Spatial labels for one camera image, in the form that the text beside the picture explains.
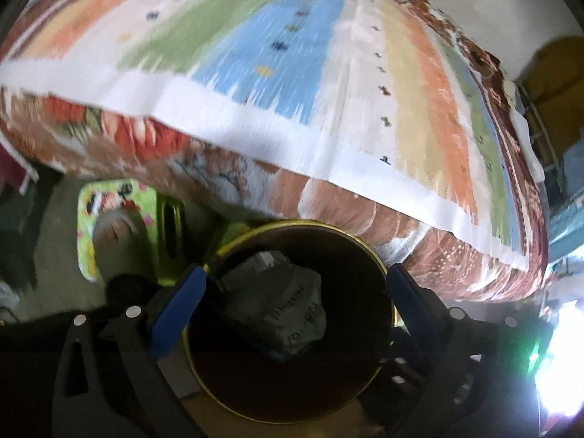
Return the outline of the white Natural paper bag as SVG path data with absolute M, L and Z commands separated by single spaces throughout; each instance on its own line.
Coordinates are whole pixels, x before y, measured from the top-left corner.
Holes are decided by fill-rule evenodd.
M 253 328 L 275 357 L 295 355 L 325 335 L 321 275 L 278 250 L 254 254 L 225 274 L 220 285 L 228 315 Z

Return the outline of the black trash bin yellow rim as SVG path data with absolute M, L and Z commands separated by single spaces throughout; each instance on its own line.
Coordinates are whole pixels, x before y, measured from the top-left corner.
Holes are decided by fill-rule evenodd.
M 387 356 L 387 269 L 359 237 L 314 220 L 269 223 L 209 260 L 184 332 L 204 392 L 251 421 L 291 424 L 345 406 Z

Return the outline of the green cartoon plastic stool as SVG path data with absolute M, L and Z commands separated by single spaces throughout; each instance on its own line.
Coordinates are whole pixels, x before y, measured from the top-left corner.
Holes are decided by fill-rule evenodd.
M 164 287 L 174 285 L 183 270 L 185 209 L 136 179 L 94 181 L 84 185 L 76 208 L 77 262 L 90 282 L 102 280 L 100 255 L 106 246 L 146 242 L 146 270 Z

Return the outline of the white pillow at bed edge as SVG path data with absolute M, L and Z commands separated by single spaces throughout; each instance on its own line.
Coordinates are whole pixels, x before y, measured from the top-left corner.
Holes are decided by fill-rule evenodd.
M 510 80 L 504 81 L 504 89 L 511 106 L 511 122 L 515 129 L 520 149 L 526 159 L 527 168 L 530 170 L 535 184 L 543 183 L 545 182 L 545 170 L 543 170 L 541 162 L 531 146 L 530 127 L 525 117 L 526 108 L 520 98 L 519 89 Z

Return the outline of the colourful striped bed mat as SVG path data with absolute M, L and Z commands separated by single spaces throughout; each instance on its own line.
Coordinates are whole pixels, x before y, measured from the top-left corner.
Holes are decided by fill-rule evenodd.
M 335 184 L 519 270 L 498 65 L 426 0 L 32 0 L 1 83 Z

